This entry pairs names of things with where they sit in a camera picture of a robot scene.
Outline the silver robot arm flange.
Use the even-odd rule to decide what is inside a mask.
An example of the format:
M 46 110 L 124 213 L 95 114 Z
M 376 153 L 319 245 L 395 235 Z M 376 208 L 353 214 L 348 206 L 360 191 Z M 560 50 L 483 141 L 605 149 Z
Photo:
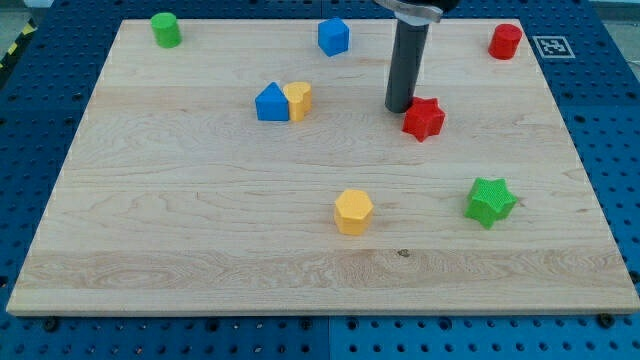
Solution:
M 460 0 L 374 0 L 407 24 L 418 26 L 438 23 L 445 13 L 455 9 Z

